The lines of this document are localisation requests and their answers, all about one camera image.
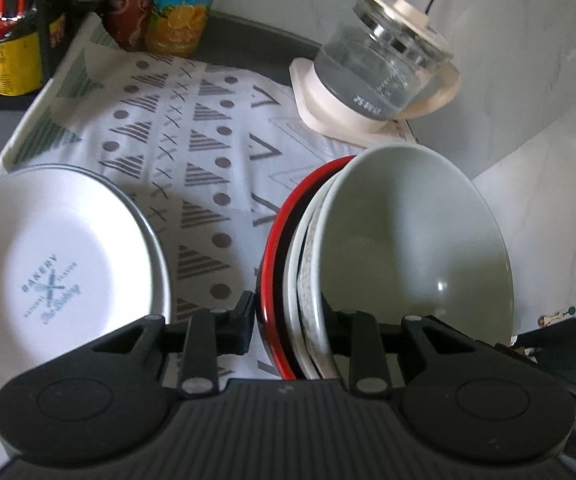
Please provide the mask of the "speckled white bowl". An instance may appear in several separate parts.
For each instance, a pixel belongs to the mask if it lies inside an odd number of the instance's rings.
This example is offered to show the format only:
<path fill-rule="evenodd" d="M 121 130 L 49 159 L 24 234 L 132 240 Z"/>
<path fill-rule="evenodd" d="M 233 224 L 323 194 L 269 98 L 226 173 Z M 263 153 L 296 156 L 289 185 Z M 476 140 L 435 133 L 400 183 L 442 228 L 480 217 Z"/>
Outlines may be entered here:
<path fill-rule="evenodd" d="M 322 203 L 336 176 L 328 179 L 314 194 L 292 234 L 288 249 L 282 300 L 290 348 L 306 379 L 339 378 L 340 374 L 328 344 L 320 300 L 314 299 L 312 284 L 314 234 Z"/>

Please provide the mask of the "red rimmed plate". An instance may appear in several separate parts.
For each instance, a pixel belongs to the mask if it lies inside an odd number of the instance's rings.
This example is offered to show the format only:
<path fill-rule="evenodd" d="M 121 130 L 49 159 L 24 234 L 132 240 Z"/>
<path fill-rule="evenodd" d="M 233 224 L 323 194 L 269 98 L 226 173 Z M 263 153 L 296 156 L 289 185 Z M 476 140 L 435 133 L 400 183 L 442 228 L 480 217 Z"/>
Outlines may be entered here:
<path fill-rule="evenodd" d="M 308 174 L 284 200 L 268 233 L 256 283 L 256 316 L 265 350 L 282 379 L 305 378 L 288 338 L 282 305 L 282 279 L 290 242 L 314 194 L 352 159 L 353 155 L 334 159 Z"/>

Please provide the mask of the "white bakery plate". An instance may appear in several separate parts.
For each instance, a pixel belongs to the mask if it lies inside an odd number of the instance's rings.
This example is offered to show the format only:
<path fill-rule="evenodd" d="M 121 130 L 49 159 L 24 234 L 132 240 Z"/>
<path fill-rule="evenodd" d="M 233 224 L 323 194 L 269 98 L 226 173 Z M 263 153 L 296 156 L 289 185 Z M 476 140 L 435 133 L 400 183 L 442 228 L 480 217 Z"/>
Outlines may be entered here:
<path fill-rule="evenodd" d="M 166 258 L 117 185 L 57 164 L 0 178 L 0 388 L 148 314 L 171 315 Z"/>

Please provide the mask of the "patterned white table cloth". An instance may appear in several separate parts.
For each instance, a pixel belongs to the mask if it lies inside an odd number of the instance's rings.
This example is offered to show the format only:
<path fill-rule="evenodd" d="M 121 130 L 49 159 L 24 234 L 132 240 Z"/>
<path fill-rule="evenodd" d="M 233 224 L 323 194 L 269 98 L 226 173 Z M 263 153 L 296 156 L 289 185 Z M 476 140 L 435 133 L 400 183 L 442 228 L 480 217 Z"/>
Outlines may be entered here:
<path fill-rule="evenodd" d="M 301 121 L 289 87 L 242 68 L 123 51 L 90 15 L 0 152 L 0 178 L 57 164 L 117 185 L 166 258 L 173 321 L 229 307 L 256 284 L 284 200 L 353 153 Z"/>

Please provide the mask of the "beige kettle base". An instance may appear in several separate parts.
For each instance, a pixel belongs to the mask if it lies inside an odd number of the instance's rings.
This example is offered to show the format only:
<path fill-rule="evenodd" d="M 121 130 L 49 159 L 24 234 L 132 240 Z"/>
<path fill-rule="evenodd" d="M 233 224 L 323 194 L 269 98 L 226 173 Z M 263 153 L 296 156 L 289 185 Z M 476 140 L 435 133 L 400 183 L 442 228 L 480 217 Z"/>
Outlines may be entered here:
<path fill-rule="evenodd" d="M 405 122 L 378 122 L 343 104 L 320 82 L 313 61 L 295 58 L 289 73 L 299 116 L 316 133 L 362 148 L 416 142 Z"/>

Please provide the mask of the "orange juice bottle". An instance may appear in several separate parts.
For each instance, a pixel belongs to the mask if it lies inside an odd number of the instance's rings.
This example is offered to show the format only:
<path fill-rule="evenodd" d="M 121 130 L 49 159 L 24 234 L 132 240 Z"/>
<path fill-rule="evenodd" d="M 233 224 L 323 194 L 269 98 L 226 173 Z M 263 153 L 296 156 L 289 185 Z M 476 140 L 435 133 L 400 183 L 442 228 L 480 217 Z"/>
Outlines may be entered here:
<path fill-rule="evenodd" d="M 146 31 L 147 51 L 188 58 L 197 49 L 213 0 L 154 0 Z"/>

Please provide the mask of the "dark soy sauce bottle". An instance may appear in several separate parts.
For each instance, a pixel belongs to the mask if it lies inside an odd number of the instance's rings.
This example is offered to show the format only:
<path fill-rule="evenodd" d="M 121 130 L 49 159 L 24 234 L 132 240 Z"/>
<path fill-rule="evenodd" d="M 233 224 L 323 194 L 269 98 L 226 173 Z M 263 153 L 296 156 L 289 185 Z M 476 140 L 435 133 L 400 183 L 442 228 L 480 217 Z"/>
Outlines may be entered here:
<path fill-rule="evenodd" d="M 55 73 L 68 50 L 72 36 L 72 14 L 76 0 L 35 0 L 36 29 L 43 81 Z"/>

